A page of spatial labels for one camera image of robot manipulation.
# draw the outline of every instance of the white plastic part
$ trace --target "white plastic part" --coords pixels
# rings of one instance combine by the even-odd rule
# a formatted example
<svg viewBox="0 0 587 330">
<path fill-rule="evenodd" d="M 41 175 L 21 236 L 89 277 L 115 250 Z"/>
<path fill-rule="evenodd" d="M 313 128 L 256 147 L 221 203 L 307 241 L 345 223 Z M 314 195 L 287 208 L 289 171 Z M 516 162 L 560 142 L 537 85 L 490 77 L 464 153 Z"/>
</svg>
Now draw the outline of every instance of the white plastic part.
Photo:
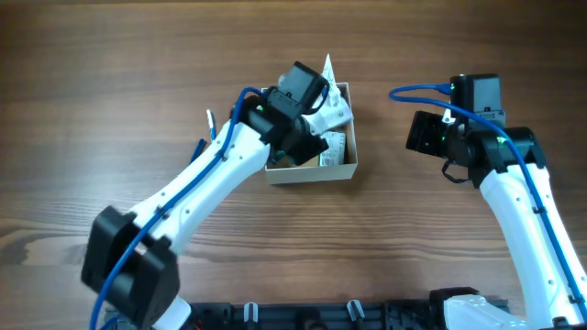
<svg viewBox="0 0 587 330">
<path fill-rule="evenodd" d="M 205 115 L 208 118 L 208 127 L 210 129 L 215 129 L 215 126 L 214 126 L 214 116 L 212 115 L 212 111 L 210 111 L 210 109 L 207 109 L 205 111 Z"/>
<path fill-rule="evenodd" d="M 444 301 L 444 320 L 448 330 L 535 329 L 474 294 Z"/>
<path fill-rule="evenodd" d="M 137 214 L 135 225 L 143 227 L 158 206 L 165 205 L 210 163 L 227 137 L 229 123 L 224 124 L 216 140 L 165 188 L 130 211 Z M 166 236 L 170 249 L 181 255 L 190 238 L 204 220 L 222 203 L 233 189 L 251 174 L 263 168 L 269 157 L 270 145 L 260 141 L 260 134 L 243 123 L 236 124 L 227 149 L 226 160 L 217 165 L 187 193 L 151 230 L 153 238 Z"/>
<path fill-rule="evenodd" d="M 182 327 L 191 313 L 190 304 L 180 296 L 176 296 L 171 306 L 167 308 L 153 327 L 157 330 L 177 330 Z"/>
<path fill-rule="evenodd" d="M 527 164 L 527 167 L 574 279 L 580 291 L 587 292 L 583 280 L 585 271 L 560 220 L 548 183 L 548 171 L 539 169 L 536 164 Z M 577 304 L 569 301 L 571 292 L 542 219 L 532 209 L 534 200 L 519 165 L 508 166 L 505 173 L 493 170 L 480 188 L 504 232 L 522 286 L 530 328 L 552 327 L 552 319 L 557 316 L 566 317 L 570 325 L 582 322 Z"/>
<path fill-rule="evenodd" d="M 330 54 L 327 55 L 327 60 L 324 63 L 322 76 L 327 79 L 330 86 L 326 101 L 315 114 L 302 115 L 310 126 L 310 133 L 315 136 L 319 136 L 329 129 L 340 127 L 353 120 L 350 106 L 344 97 L 342 97 L 342 93 L 337 87 L 334 70 L 332 70 L 332 62 L 330 61 Z M 323 97 L 319 96 L 313 107 L 320 106 L 322 99 Z"/>
<path fill-rule="evenodd" d="M 455 123 L 457 118 L 453 118 L 450 114 L 450 109 L 444 109 L 444 115 L 442 116 L 442 122 L 448 125 Z"/>
<path fill-rule="evenodd" d="M 249 321 L 250 310 L 249 308 L 253 309 L 253 322 L 257 323 L 259 321 L 259 306 L 255 302 L 247 302 L 243 308 L 243 319 L 245 323 Z"/>
</svg>

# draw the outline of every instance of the black cable clip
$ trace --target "black cable clip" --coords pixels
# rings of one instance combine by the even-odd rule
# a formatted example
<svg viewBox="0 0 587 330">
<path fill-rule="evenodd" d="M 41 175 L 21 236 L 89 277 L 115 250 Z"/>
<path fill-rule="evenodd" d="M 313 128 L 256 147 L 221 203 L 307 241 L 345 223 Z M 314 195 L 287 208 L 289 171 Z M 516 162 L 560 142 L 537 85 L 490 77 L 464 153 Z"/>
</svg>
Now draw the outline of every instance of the black cable clip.
<svg viewBox="0 0 587 330">
<path fill-rule="evenodd" d="M 580 295 L 578 298 L 573 298 L 570 294 L 569 294 L 569 302 L 570 303 L 585 303 L 585 298 L 583 298 L 582 295 Z"/>
<path fill-rule="evenodd" d="M 547 208 L 544 207 L 544 206 L 540 206 L 538 208 L 532 207 L 532 212 L 534 212 L 535 215 L 539 215 L 541 213 L 546 213 L 547 212 Z"/>
<path fill-rule="evenodd" d="M 452 175 L 447 173 L 449 166 L 450 166 L 450 160 L 447 160 L 447 162 L 445 162 L 444 165 L 442 166 L 442 175 L 444 175 L 445 178 L 449 179 L 450 182 L 464 183 L 464 182 L 468 182 L 470 180 L 470 179 L 455 179 Z"/>
<path fill-rule="evenodd" d="M 155 214 L 160 214 L 162 220 L 167 220 L 169 218 L 169 214 L 165 209 L 163 209 L 161 205 L 157 205 L 157 208 L 155 209 Z"/>
</svg>

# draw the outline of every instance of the open box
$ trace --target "open box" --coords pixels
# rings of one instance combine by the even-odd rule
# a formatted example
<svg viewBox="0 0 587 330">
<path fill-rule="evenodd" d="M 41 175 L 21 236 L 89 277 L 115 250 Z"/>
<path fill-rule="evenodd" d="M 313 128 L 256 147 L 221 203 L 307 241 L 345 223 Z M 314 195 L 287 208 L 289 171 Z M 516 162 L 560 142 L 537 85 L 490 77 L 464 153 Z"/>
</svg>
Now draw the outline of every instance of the open box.
<svg viewBox="0 0 587 330">
<path fill-rule="evenodd" d="M 345 100 L 347 100 L 347 103 L 349 103 L 349 108 L 352 112 L 349 84 L 347 82 L 338 82 L 337 87 Z M 359 164 L 359 158 L 357 157 L 357 144 L 355 142 L 355 126 L 353 121 L 334 129 L 334 131 L 346 133 L 345 163 L 343 165 L 321 167 L 306 167 L 305 165 L 301 165 L 288 168 L 280 168 L 275 164 L 265 165 L 265 173 L 267 174 L 267 181 L 269 184 L 319 182 L 352 178 L 352 175 Z"/>
</svg>

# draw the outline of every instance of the blue wire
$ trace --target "blue wire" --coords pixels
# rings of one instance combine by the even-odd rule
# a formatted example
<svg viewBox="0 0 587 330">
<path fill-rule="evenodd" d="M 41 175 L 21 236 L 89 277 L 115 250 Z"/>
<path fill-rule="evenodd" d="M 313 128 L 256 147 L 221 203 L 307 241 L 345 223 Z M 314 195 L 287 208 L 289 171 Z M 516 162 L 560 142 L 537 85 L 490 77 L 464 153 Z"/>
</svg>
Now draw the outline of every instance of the blue wire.
<svg viewBox="0 0 587 330">
<path fill-rule="evenodd" d="M 203 138 L 200 138 L 200 141 L 198 141 L 198 145 L 195 146 L 194 154 L 192 155 L 192 158 L 190 159 L 190 164 L 193 163 L 194 160 L 196 160 L 198 157 L 200 157 L 200 155 L 202 154 L 202 151 L 204 151 L 204 147 L 205 147 L 205 140 Z"/>
<path fill-rule="evenodd" d="M 138 246 L 138 243 L 149 233 L 150 229 L 155 226 L 155 224 L 161 219 L 161 217 L 167 213 L 178 201 L 180 201 L 188 192 L 190 192 L 200 181 L 210 172 L 215 165 L 224 158 L 224 153 L 228 148 L 230 143 L 230 139 L 232 138 L 232 132 L 234 131 L 235 125 L 240 118 L 240 111 L 242 107 L 242 102 L 245 98 L 247 93 L 255 93 L 259 96 L 262 96 L 262 93 L 255 88 L 247 87 L 242 90 L 240 96 L 238 97 L 237 103 L 235 104 L 235 111 L 233 113 L 232 118 L 230 118 L 230 126 L 228 127 L 227 138 L 222 145 L 222 148 L 217 152 L 216 156 L 210 161 L 210 163 L 190 182 L 188 183 L 183 189 L 181 189 L 175 196 L 173 196 L 169 202 L 167 202 L 159 212 L 155 213 L 155 215 L 138 231 L 137 236 L 130 242 L 128 245 L 127 250 L 122 254 L 120 259 L 116 262 L 116 265 L 108 274 L 104 285 L 102 286 L 102 290 L 98 294 L 98 297 L 94 303 L 94 309 L 92 310 L 92 317 L 90 318 L 90 330 L 95 330 L 97 322 L 98 322 L 98 314 L 100 314 L 100 309 L 102 308 L 102 303 L 104 303 L 106 299 L 106 295 L 112 287 L 114 280 L 118 276 L 118 273 L 122 270 L 123 266 L 127 262 L 128 258 L 133 254 L 135 248 Z"/>
<path fill-rule="evenodd" d="M 526 166 L 526 162 L 522 158 L 522 155 L 520 154 L 520 152 L 515 147 L 515 144 L 514 144 L 514 142 L 512 142 L 512 139 L 500 127 L 498 127 L 496 124 L 492 123 L 491 121 L 489 121 L 481 116 L 475 115 L 474 113 L 469 112 L 465 109 L 462 109 L 458 106 L 455 106 L 454 104 L 449 104 L 449 103 L 446 103 L 446 102 L 443 102 L 440 100 L 430 99 L 430 98 L 426 98 L 426 97 L 409 97 L 409 96 L 396 95 L 401 92 L 414 91 L 414 90 L 419 90 L 419 89 L 434 89 L 434 90 L 437 90 L 443 94 L 450 94 L 449 84 L 417 85 L 417 86 L 406 86 L 406 87 L 396 88 L 396 89 L 389 92 L 389 97 L 394 101 L 436 105 L 436 106 L 440 106 L 443 108 L 448 108 L 451 111 L 454 111 L 461 116 L 465 116 L 469 119 L 472 119 L 480 124 L 483 124 L 483 125 L 489 127 L 493 132 L 495 132 L 499 136 L 505 138 L 505 144 L 510 149 L 510 151 L 512 151 L 512 155 L 514 155 L 514 158 L 517 161 L 517 163 L 520 164 L 520 169 L 522 170 L 522 174 L 524 174 L 524 179 L 526 180 L 528 190 L 530 191 L 530 194 L 534 198 L 534 203 L 536 204 L 536 208 L 538 210 L 546 210 L 544 207 L 544 204 L 542 203 L 542 199 L 540 198 L 540 194 L 538 193 L 536 185 L 534 184 L 534 181 L 532 180 L 532 177 L 530 176 L 530 172 L 528 171 L 528 168 Z M 569 263 L 565 259 L 565 255 L 562 252 L 562 247 L 560 246 L 560 243 L 557 240 L 557 236 L 554 233 L 554 229 L 552 228 L 552 224 L 550 223 L 550 219 L 548 218 L 547 212 L 546 211 L 541 212 L 540 218 L 542 219 L 544 227 L 547 230 L 548 238 L 550 239 L 550 243 L 552 244 L 552 247 L 557 255 L 557 258 L 559 259 L 559 263 L 560 263 L 560 266 L 562 267 L 562 271 L 564 272 L 565 277 L 567 278 L 567 281 L 569 282 L 570 290 L 571 290 L 574 298 L 576 300 L 580 300 L 579 302 L 577 302 L 577 306 L 579 307 L 579 311 L 581 312 L 583 322 L 587 322 L 587 307 L 585 306 L 584 298 L 581 294 L 581 290 L 579 290 L 579 286 L 577 285 L 577 281 L 575 280 L 575 278 L 572 275 L 572 271 L 570 270 Z"/>
<path fill-rule="evenodd" d="M 108 330 L 110 326 L 116 323 L 116 321 L 118 321 L 118 316 L 111 317 L 108 321 L 106 321 L 106 323 L 104 323 L 104 325 L 102 325 L 100 330 Z"/>
</svg>

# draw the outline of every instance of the small object in box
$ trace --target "small object in box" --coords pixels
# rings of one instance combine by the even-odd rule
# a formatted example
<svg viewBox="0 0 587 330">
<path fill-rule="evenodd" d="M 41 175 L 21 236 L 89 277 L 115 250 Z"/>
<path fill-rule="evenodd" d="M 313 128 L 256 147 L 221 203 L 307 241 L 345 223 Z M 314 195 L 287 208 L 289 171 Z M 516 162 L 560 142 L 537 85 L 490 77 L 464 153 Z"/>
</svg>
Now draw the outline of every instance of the small object in box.
<svg viewBox="0 0 587 330">
<path fill-rule="evenodd" d="M 337 88 L 342 92 L 345 102 L 352 111 L 350 101 L 349 84 L 346 82 L 337 83 Z M 293 168 L 280 168 L 277 164 L 268 163 L 265 166 L 265 173 L 269 184 L 284 184 L 297 182 L 327 182 L 332 180 L 351 179 L 357 166 L 359 157 L 357 153 L 357 143 L 355 141 L 355 127 L 352 121 L 339 127 L 337 131 L 345 133 L 344 146 L 344 163 L 337 166 L 317 166 L 310 165 L 313 159 Z"/>
<path fill-rule="evenodd" d="M 267 164 L 268 169 L 291 169 L 291 168 L 304 168 L 304 167 L 318 167 L 318 160 L 320 156 L 316 156 L 311 160 L 305 162 L 302 165 L 296 166 L 289 157 L 283 157 L 278 162 Z"/>
<path fill-rule="evenodd" d="M 345 163 L 345 141 L 347 135 L 342 132 L 326 132 L 322 136 L 328 143 L 328 150 L 320 154 L 319 166 L 336 166 Z"/>
<path fill-rule="evenodd" d="M 328 94 L 318 96 L 314 103 L 314 108 L 324 104 L 316 113 L 312 115 L 303 115 L 310 125 L 310 133 L 313 135 L 321 135 L 329 129 L 340 127 L 349 121 L 353 120 L 350 106 L 343 97 L 342 93 L 337 87 L 337 82 L 332 70 L 332 62 L 330 61 L 330 54 L 327 55 L 324 63 L 324 70 L 322 76 L 328 80 L 330 88 Z"/>
</svg>

